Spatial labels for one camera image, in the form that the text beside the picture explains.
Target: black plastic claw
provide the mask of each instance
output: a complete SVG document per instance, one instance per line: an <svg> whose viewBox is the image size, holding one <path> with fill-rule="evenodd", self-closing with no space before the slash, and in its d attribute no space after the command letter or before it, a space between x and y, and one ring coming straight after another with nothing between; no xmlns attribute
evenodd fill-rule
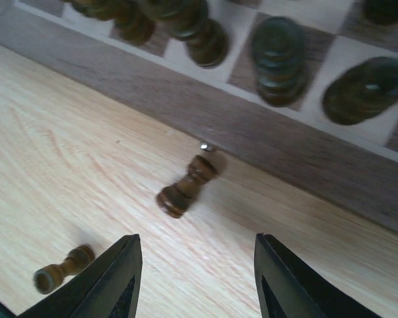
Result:
<svg viewBox="0 0 398 318"><path fill-rule="evenodd" d="M272 235L257 235L255 281L263 318L380 318Z"/></svg>
<svg viewBox="0 0 398 318"><path fill-rule="evenodd" d="M19 318L134 318L141 267L140 236L124 236Z"/></svg>

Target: wooden chess piece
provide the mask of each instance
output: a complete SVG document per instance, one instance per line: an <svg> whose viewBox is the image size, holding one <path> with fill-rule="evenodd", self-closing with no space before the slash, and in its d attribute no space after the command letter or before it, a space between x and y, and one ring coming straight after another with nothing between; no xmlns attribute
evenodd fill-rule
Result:
<svg viewBox="0 0 398 318"><path fill-rule="evenodd" d="M119 36L132 45L148 41L155 31L155 23L146 17L135 1L124 1L114 17Z"/></svg>
<svg viewBox="0 0 398 318"><path fill-rule="evenodd" d="M71 250L63 263L51 264L34 273L34 285L38 292L48 294L62 285L66 276L79 274L94 261L94 252L88 245Z"/></svg>
<svg viewBox="0 0 398 318"><path fill-rule="evenodd" d="M88 13L87 5L83 5L82 3L71 1L71 0L66 1L66 2L69 2L71 4L71 7L78 13L82 14L86 18L91 18L90 14Z"/></svg>
<svg viewBox="0 0 398 318"><path fill-rule="evenodd" d="M86 17L113 19L120 37L132 45L145 43L155 30L155 23L133 0L72 0L72 6Z"/></svg>
<svg viewBox="0 0 398 318"><path fill-rule="evenodd" d="M186 43L190 58L202 68L213 68L228 53L228 37L216 21L208 18L206 0L139 0L150 19L162 22L168 33Z"/></svg>
<svg viewBox="0 0 398 318"><path fill-rule="evenodd" d="M204 151L214 151L207 145L201 145ZM171 217L180 218L190 207L202 186L218 175L216 167L204 156L197 155L187 167L187 175L180 181L164 187L156 196L158 206Z"/></svg>
<svg viewBox="0 0 398 318"><path fill-rule="evenodd" d="M296 100L306 83L304 33L284 17L268 18L254 31L251 57L258 94L282 107Z"/></svg>
<svg viewBox="0 0 398 318"><path fill-rule="evenodd" d="M392 25L398 22L398 0L365 0L363 14L377 25Z"/></svg>
<svg viewBox="0 0 398 318"><path fill-rule="evenodd" d="M355 125L378 116L398 101L398 59L371 58L335 80L323 96L326 116Z"/></svg>

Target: dark green chess piece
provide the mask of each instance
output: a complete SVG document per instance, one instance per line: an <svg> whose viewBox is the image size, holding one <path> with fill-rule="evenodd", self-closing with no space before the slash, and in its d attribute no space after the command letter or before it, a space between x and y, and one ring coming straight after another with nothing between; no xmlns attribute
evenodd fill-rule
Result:
<svg viewBox="0 0 398 318"><path fill-rule="evenodd" d="M304 33L290 19L263 21L253 33L251 57L258 94L282 107L296 100L306 83Z"/></svg>
<svg viewBox="0 0 398 318"><path fill-rule="evenodd" d="M355 125L384 112L398 101L398 59L371 58L335 80L323 96L326 116Z"/></svg>
<svg viewBox="0 0 398 318"><path fill-rule="evenodd" d="M363 14L377 25L392 25L398 22L398 0L365 0Z"/></svg>

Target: light square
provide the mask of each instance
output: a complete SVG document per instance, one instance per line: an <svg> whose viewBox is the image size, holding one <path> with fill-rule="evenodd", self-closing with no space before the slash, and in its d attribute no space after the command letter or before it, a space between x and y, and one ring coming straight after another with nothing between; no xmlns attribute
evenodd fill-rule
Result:
<svg viewBox="0 0 398 318"><path fill-rule="evenodd" d="M398 58L398 53L343 36L337 37L308 92L308 96L302 105L301 114L306 117L308 122L313 122L315 125L323 124L335 136L344 131L383 146L398 123L398 102L382 114L352 126L332 123L325 116L321 102L327 87L346 70L377 56Z"/></svg>

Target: wood grain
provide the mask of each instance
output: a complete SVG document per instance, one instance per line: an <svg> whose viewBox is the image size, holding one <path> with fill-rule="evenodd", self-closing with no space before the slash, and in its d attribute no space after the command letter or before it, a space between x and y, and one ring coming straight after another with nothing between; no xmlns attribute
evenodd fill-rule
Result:
<svg viewBox="0 0 398 318"><path fill-rule="evenodd" d="M0 44L398 232L394 161L6 1Z"/></svg>
<svg viewBox="0 0 398 318"><path fill-rule="evenodd" d="M154 196L197 152L197 140L0 47L0 300L20 313L42 297L35 270L139 233L137 317L260 317L264 232L398 317L398 235L235 158L183 218L159 211Z"/></svg>

